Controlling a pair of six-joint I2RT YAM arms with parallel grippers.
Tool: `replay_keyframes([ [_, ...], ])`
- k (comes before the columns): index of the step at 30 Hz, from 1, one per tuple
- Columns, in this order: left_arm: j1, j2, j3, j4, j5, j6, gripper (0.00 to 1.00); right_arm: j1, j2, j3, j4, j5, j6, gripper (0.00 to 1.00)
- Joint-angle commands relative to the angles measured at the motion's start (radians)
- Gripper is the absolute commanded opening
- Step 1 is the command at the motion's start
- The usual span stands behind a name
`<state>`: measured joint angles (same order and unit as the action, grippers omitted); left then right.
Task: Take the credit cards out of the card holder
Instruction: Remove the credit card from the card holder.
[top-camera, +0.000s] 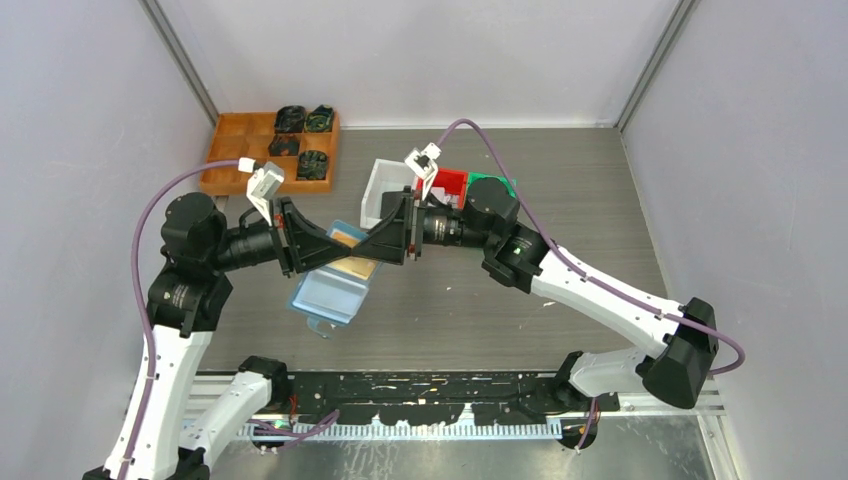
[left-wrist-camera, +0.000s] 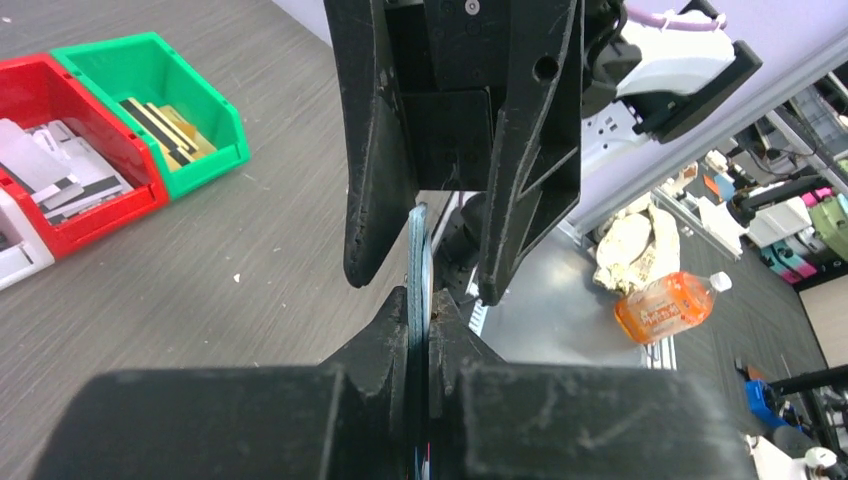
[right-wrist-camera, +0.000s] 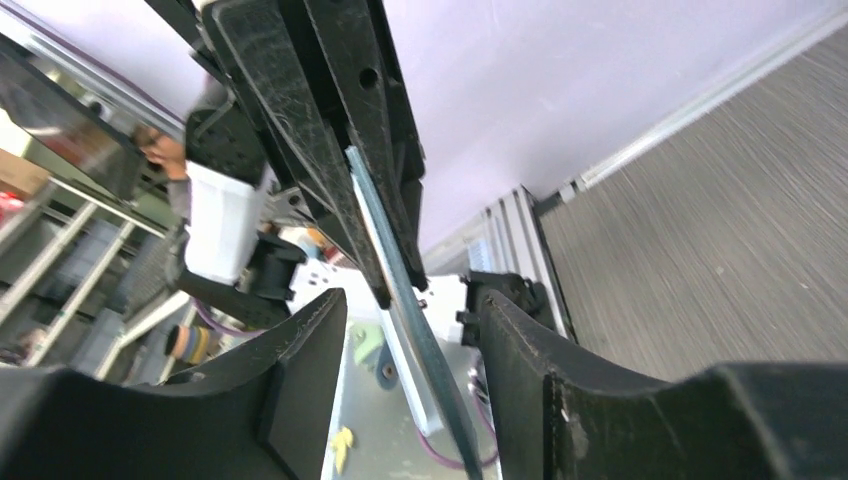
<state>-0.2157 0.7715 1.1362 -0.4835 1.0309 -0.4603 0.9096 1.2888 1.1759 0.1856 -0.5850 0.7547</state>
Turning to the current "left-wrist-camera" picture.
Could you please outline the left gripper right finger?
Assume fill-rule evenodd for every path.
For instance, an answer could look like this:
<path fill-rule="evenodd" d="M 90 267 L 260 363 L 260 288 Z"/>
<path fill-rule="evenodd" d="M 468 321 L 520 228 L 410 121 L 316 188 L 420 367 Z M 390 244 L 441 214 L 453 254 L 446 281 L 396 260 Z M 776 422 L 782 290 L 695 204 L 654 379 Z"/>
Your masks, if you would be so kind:
<path fill-rule="evenodd" d="M 427 346 L 427 437 L 432 479 L 464 479 L 468 426 L 466 373 L 502 357 L 471 329 L 446 290 L 433 296 Z"/>

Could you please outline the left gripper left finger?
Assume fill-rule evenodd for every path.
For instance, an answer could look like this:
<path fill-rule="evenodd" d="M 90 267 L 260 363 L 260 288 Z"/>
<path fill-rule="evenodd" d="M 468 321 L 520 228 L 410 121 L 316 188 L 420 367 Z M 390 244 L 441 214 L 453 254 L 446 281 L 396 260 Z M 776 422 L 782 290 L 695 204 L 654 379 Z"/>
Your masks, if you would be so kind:
<path fill-rule="evenodd" d="M 322 364 L 337 374 L 325 457 L 328 479 L 404 479 L 408 433 L 407 291 Z"/>

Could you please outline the blue leather card holder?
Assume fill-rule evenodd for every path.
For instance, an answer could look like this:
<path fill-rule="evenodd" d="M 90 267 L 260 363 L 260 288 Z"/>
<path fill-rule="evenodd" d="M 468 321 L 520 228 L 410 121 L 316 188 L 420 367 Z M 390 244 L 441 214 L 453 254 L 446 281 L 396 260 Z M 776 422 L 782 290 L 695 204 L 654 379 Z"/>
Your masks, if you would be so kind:
<path fill-rule="evenodd" d="M 428 206 L 420 203 L 408 217 L 406 412 L 410 448 L 408 477 L 425 477 L 428 446 L 428 339 L 433 295 L 433 254 L 427 227 Z"/>

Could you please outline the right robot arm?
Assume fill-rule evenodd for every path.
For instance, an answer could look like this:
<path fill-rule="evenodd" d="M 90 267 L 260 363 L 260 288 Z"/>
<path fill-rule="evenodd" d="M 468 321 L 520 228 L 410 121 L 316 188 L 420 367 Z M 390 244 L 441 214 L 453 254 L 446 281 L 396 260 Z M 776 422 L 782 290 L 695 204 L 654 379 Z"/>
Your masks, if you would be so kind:
<path fill-rule="evenodd" d="M 584 161 L 669 143 L 760 67 L 706 1 L 328 1 L 349 190 L 343 268 L 384 263 L 421 191 L 469 201 L 436 250 L 443 282 L 498 303 L 578 204 Z"/>

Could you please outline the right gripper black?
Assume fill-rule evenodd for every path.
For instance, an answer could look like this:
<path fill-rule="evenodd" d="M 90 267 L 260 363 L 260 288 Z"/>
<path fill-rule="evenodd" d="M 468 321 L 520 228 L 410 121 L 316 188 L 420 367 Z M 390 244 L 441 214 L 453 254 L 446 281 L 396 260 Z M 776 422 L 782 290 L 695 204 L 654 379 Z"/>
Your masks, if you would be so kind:
<path fill-rule="evenodd" d="M 347 151 L 349 284 L 374 279 L 414 205 L 408 137 L 420 189 L 488 185 L 479 298 L 498 304 L 579 197 L 583 2 L 324 6 Z"/>

